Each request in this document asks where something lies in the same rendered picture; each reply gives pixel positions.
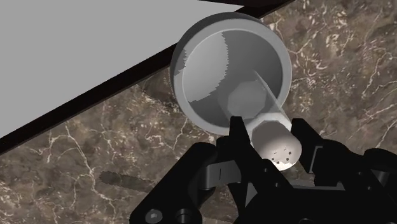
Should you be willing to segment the grey round bowl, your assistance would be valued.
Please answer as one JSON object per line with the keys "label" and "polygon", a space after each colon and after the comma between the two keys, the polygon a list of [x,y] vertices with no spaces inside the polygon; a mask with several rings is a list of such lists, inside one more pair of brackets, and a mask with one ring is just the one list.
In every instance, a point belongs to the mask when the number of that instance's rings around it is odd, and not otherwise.
{"label": "grey round bowl", "polygon": [[283,105],[292,79],[289,53],[281,38],[252,16],[226,12],[191,26],[176,45],[170,84],[181,111],[203,130],[227,135],[238,109],[245,123],[272,103],[266,83]]}

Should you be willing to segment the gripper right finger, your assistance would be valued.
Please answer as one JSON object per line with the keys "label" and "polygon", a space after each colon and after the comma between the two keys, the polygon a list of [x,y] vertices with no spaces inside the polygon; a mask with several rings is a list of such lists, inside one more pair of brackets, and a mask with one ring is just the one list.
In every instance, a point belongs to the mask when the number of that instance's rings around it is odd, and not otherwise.
{"label": "gripper right finger", "polygon": [[379,192],[397,202],[397,154],[370,148],[363,155],[344,144],[321,137],[303,118],[292,119],[291,133],[302,145],[299,162],[315,175],[319,186],[337,186],[346,191]]}

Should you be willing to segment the white salt shaker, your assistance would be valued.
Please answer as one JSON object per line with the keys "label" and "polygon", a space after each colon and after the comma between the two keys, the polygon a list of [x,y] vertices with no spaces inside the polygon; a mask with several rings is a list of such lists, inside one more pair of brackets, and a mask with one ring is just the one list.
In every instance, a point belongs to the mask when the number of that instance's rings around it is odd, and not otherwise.
{"label": "white salt shaker", "polygon": [[256,71],[229,93],[226,110],[242,117],[250,143],[261,158],[270,160],[280,171],[298,162],[302,145],[291,133],[292,123]]}

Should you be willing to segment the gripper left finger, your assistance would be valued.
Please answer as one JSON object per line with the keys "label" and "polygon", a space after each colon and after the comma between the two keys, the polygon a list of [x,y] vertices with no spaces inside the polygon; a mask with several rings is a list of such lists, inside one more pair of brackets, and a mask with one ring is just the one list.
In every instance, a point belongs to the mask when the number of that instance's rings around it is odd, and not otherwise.
{"label": "gripper left finger", "polygon": [[242,118],[233,116],[229,135],[216,144],[193,144],[132,211],[129,224],[203,224],[200,208],[222,185],[237,206],[233,224],[274,220],[280,202],[293,191],[251,146]]}

